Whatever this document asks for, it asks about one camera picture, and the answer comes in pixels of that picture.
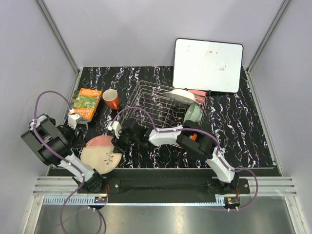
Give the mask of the white fluted plate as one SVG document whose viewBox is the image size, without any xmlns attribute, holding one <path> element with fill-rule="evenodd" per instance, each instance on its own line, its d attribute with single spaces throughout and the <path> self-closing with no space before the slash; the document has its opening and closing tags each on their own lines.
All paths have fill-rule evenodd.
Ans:
<svg viewBox="0 0 312 234">
<path fill-rule="evenodd" d="M 181 104 L 191 105 L 196 103 L 195 95 L 183 89 L 173 89 L 169 92 L 164 92 L 163 96 Z"/>
</svg>

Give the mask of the green celadon bowl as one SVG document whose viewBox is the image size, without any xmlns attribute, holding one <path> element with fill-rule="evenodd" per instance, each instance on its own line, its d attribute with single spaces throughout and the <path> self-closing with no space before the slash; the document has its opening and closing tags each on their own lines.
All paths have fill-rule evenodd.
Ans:
<svg viewBox="0 0 312 234">
<path fill-rule="evenodd" d="M 183 122 L 186 122 L 188 120 L 193 122 L 199 122 L 201 120 L 202 113 L 200 107 L 193 103 L 187 110 Z"/>
</svg>

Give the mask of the metal wire dish rack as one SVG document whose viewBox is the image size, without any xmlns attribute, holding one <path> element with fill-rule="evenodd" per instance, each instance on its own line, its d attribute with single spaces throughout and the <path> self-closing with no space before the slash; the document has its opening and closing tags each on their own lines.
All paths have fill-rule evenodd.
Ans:
<svg viewBox="0 0 312 234">
<path fill-rule="evenodd" d="M 124 114 L 120 118 L 121 124 L 131 119 L 147 128 L 172 128 L 183 125 L 185 114 L 191 105 L 181 104 L 163 96 L 164 92 L 173 89 L 148 81 L 139 82 L 124 108 Z M 203 114 L 204 104 L 196 104 Z"/>
</svg>

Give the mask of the pink cream branch plate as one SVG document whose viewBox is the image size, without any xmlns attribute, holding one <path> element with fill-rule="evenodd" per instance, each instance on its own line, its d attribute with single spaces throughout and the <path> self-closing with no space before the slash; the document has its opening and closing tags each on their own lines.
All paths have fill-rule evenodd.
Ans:
<svg viewBox="0 0 312 234">
<path fill-rule="evenodd" d="M 113 152 L 112 139 L 107 135 L 92 138 L 82 149 L 80 160 L 101 175 L 109 173 L 118 166 L 122 158 L 122 154 Z"/>
</svg>

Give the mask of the orange mug white inside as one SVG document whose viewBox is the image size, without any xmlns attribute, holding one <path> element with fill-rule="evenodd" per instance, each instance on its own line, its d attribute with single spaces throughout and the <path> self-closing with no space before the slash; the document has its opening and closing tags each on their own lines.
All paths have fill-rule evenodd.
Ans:
<svg viewBox="0 0 312 234">
<path fill-rule="evenodd" d="M 104 99 L 105 104 L 113 110 L 117 110 L 119 107 L 119 96 L 116 90 L 108 89 L 103 92 L 102 98 Z"/>
</svg>

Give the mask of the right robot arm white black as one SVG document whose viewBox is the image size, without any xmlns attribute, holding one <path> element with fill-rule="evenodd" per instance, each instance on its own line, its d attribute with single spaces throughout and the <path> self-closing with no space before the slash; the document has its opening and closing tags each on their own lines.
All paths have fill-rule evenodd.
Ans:
<svg viewBox="0 0 312 234">
<path fill-rule="evenodd" d="M 116 153 L 127 152 L 132 144 L 144 148 L 173 145 L 210 166 L 219 180 L 214 185 L 216 193 L 233 193 L 239 187 L 239 175 L 221 154 L 216 138 L 191 120 L 172 128 L 147 128 L 129 119 L 123 125 L 113 121 L 108 129 L 115 134 L 112 143 Z"/>
</svg>

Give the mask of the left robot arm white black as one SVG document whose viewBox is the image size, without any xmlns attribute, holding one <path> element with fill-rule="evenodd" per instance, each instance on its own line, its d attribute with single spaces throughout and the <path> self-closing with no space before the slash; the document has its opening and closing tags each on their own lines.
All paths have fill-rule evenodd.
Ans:
<svg viewBox="0 0 312 234">
<path fill-rule="evenodd" d="M 29 129 L 21 135 L 21 139 L 42 163 L 69 171 L 80 187 L 80 193 L 100 193 L 105 190 L 105 181 L 100 173 L 75 156 L 73 148 L 79 140 L 71 127 L 57 126 L 53 118 L 42 114 L 29 123 Z"/>
</svg>

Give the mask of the orange bowl white inside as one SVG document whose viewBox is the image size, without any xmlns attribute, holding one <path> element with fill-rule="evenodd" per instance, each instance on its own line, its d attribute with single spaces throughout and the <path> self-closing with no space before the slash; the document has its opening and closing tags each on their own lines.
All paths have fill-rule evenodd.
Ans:
<svg viewBox="0 0 312 234">
<path fill-rule="evenodd" d="M 192 136 L 190 136 L 190 139 L 195 141 L 196 140 L 196 137 L 197 137 L 197 134 L 193 134 Z"/>
</svg>

